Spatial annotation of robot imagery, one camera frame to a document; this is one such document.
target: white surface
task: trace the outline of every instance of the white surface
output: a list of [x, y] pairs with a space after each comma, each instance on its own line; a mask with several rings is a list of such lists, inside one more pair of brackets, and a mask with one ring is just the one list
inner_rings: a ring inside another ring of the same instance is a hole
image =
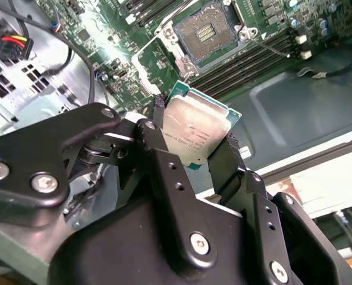
[[273, 195], [291, 188], [311, 218], [352, 207], [352, 153], [291, 175], [290, 181], [286, 179], [266, 189]]

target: screw hole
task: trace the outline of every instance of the screw hole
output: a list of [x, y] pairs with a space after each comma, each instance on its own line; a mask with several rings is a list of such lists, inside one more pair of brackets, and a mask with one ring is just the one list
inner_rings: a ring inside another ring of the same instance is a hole
[[179, 190], [179, 191], [183, 191], [184, 190], [184, 186], [183, 184], [177, 182], [176, 185], [175, 185], [176, 189]]
[[268, 222], [267, 225], [271, 230], [275, 230], [275, 226], [272, 223]]
[[153, 122], [151, 122], [151, 121], [147, 121], [145, 124], [150, 129], [156, 129], [155, 124]]
[[125, 157], [128, 154], [128, 151], [124, 148], [121, 148], [120, 150], [118, 150], [117, 152], [117, 158], [122, 159], [123, 157]]
[[172, 170], [175, 170], [177, 168], [176, 165], [172, 162], [168, 163], [168, 167]]

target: capacitor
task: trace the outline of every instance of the capacitor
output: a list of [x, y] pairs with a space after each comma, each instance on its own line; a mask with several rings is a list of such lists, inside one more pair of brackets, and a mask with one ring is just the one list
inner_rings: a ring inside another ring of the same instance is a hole
[[319, 25], [320, 29], [325, 29], [328, 27], [328, 21], [324, 20], [324, 19], [320, 19], [318, 21], [318, 25]]
[[294, 8], [298, 3], [298, 0], [289, 0], [288, 1], [288, 6], [291, 8]]
[[321, 30], [321, 36], [322, 36], [322, 37], [329, 36], [329, 28], [323, 28], [323, 29]]
[[334, 13], [334, 12], [336, 12], [336, 10], [337, 10], [337, 4], [336, 3], [329, 4], [328, 11], [330, 13]]
[[296, 19], [291, 19], [290, 20], [290, 26], [293, 28], [296, 28], [297, 26], [299, 26], [299, 21]]

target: chip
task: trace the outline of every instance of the chip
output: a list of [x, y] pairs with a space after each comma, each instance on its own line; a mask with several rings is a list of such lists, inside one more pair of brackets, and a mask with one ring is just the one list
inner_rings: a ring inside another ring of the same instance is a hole
[[164, 140], [185, 166], [197, 170], [240, 118], [240, 113], [178, 81], [166, 101]]
[[222, 3], [212, 1], [174, 26], [192, 63], [197, 65], [216, 51], [238, 41], [229, 19]]
[[87, 32], [86, 29], [83, 29], [78, 33], [78, 37], [85, 42], [90, 39], [90, 34]]

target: metal bracket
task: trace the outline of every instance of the metal bracket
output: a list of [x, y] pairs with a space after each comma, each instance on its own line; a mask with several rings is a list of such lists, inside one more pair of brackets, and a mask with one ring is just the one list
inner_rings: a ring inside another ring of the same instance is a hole
[[0, 177], [0, 221], [29, 227], [55, 221], [69, 195], [64, 165], [73, 168], [80, 147], [120, 120], [94, 103], [0, 137], [0, 164], [8, 169]]

